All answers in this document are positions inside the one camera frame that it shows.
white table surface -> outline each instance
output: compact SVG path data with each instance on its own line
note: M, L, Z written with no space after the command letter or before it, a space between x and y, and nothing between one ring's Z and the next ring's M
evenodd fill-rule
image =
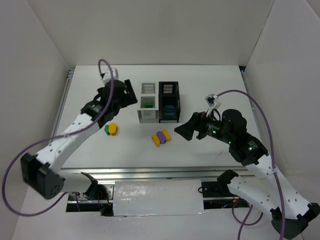
M121 109L112 122L118 125L116 136L103 129L90 137L66 161L64 168L153 168L239 166L228 153L228 146L211 137L186 141L174 128L190 119L193 112L208 109L205 97L229 89L246 91L238 66L216 65L115 65L119 79L130 79L137 98L141 83L178 81L181 115L179 123L139 123L137 105ZM66 129L80 109L102 87L97 66L77 66L67 94L58 133ZM220 97L220 113L239 110L247 119L248 131L259 137L249 100L239 93ZM167 129L171 142L156 147L151 135Z

yellow block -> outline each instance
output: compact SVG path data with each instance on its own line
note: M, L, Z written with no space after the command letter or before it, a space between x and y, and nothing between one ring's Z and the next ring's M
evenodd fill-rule
M152 141L154 142L154 144L155 144L157 147L159 147L159 146L160 146L160 140L159 140L159 138L157 137L157 135L153 134L153 135L151 136L151 138L152 138Z
M113 123L111 123L110 125L109 125L109 133L110 133L110 135L112 135L112 136L114 136L114 135L116 135L117 134L117 131L118 131L118 126L117 126L117 124L115 124L114 122Z
M171 140L171 136L167 132L167 130L162 129L163 134L165 135L166 141L169 142Z

cable connector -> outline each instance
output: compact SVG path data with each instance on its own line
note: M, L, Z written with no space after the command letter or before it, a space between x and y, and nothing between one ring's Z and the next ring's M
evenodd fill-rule
M112 67L111 70L112 70L113 79L114 80L119 80L118 70L115 67ZM100 76L101 76L101 80L102 80L104 85L106 85L106 83L111 80L111 72L110 72L110 70L102 72L100 74Z
M214 107L215 109L218 109L221 105L221 102L218 101L218 96L215 94L209 94L205 97L206 103L209 105L209 107Z

green block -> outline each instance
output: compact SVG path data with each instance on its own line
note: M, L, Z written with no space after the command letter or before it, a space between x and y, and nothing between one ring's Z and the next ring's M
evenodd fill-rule
M152 104L152 103L147 103L146 105L145 105L145 108L146 109L152 109L154 107L154 105Z
M109 133L109 125L105 125L104 131L108 136L110 135L110 133Z

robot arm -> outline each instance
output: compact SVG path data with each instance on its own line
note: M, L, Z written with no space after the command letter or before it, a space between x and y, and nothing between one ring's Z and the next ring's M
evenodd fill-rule
M23 180L45 199L52 199L61 191L86 193L88 196L97 190L104 192L103 186L98 185L98 181L87 173L59 175L63 164L85 140L111 121L121 108L137 103L130 80L114 80L111 103L100 120L87 130L70 135L92 124L102 113L111 92L110 79L103 78L102 82L105 86L97 90L98 94L81 109L73 123L62 133L65 137L52 141L35 155L26 153L21 158Z
M210 136L228 144L232 157L252 172L269 193L263 193L249 186L242 177L230 170L222 174L218 182L225 184L230 193L240 196L265 213L271 219L273 227L280 232L281 202L274 177L276 171L284 198L285 238L296 237L319 215L319 205L303 198L277 168L273 169L267 149L256 137L247 132L247 120L238 110L225 110L218 120L212 114L220 105L217 97L209 95L206 101L210 106L208 112L194 112L187 123L176 127L174 131L188 141L193 138L194 131L197 131L196 138L199 140Z

